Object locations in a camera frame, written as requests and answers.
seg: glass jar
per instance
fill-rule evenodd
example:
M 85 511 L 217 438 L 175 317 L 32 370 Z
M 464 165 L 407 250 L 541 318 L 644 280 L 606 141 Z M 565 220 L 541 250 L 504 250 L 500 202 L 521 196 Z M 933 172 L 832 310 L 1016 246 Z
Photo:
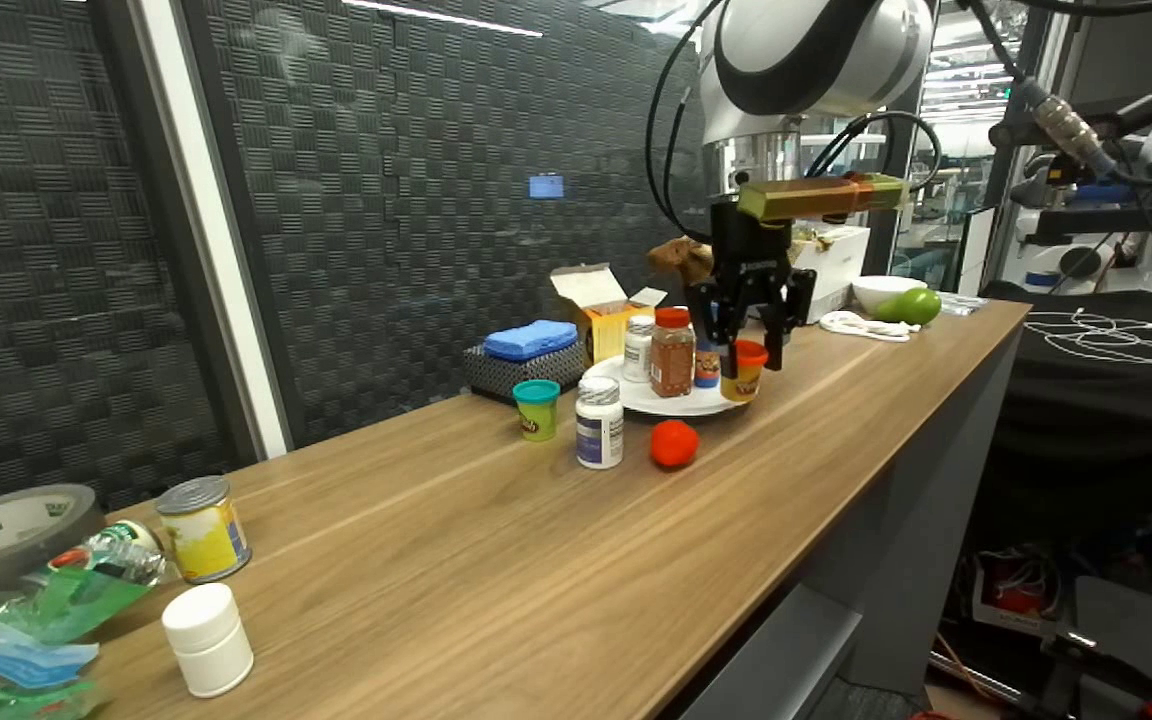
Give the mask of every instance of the glass jar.
M 649 342 L 649 385 L 657 395 L 687 395 L 697 374 L 697 333 L 687 304 L 659 304 Z

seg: white container lid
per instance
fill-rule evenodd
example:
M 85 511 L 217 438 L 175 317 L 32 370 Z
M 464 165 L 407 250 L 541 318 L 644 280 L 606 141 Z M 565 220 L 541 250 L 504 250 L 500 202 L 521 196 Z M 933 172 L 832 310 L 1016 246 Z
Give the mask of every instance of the white container lid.
M 627 333 L 638 333 L 638 336 L 654 336 L 654 333 L 657 333 L 657 317 L 654 317 L 654 310 L 638 310 L 638 317 L 627 317 Z
M 619 385 L 606 370 L 584 370 L 582 374 L 582 400 L 587 405 L 616 405 L 619 400 Z
M 227 638 L 246 619 L 227 582 L 197 582 L 182 590 L 159 615 L 175 651 L 209 651 Z

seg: white bottle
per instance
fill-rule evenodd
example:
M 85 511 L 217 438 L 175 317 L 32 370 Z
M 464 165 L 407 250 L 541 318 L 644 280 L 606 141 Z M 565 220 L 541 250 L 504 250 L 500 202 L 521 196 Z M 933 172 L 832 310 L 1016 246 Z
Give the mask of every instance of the white bottle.
M 182 590 L 165 607 L 159 623 L 192 695 L 219 695 L 258 662 L 227 582 L 197 582 Z
M 577 395 L 577 460 L 584 469 L 616 469 L 625 454 L 625 405 L 614 374 L 582 374 Z
M 657 317 L 654 310 L 642 310 L 642 317 L 627 318 L 619 385 L 649 385 L 654 333 L 657 333 Z

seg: black mesh wall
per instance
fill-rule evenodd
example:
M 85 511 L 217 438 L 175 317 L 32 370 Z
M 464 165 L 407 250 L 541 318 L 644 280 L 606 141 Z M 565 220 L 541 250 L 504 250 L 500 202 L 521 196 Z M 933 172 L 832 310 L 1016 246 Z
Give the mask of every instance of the black mesh wall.
M 614 260 L 642 288 L 674 234 L 642 165 L 674 37 L 582 0 L 406 3 L 544 40 L 336 0 L 204 3 L 295 443 L 458 392 L 462 347 L 534 318 L 550 269 Z M 687 50 L 666 111 L 694 78 Z M 685 212 L 704 214 L 694 119 L 681 149 Z
M 0 0 L 0 491 L 129 503 L 236 469 L 85 3 Z

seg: jar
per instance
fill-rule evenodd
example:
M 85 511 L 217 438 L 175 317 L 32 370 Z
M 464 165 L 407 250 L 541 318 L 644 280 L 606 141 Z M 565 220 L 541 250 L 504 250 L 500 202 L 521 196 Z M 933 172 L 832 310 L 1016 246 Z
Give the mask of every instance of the jar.
M 697 367 L 697 333 L 687 304 L 657 307 L 657 333 L 649 342 L 649 385 L 657 395 L 687 395 Z
M 649 385 L 654 333 L 657 333 L 657 317 L 642 310 L 627 318 L 619 385 Z
M 577 460 L 616 469 L 625 454 L 625 405 L 614 374 L 584 374 L 577 387 Z
M 219 695 L 258 662 L 227 582 L 197 582 L 182 590 L 165 607 L 159 623 L 192 695 Z
M 227 503 L 226 477 L 173 483 L 157 498 L 157 511 L 190 582 L 233 575 L 251 561 L 251 543 L 236 506 Z

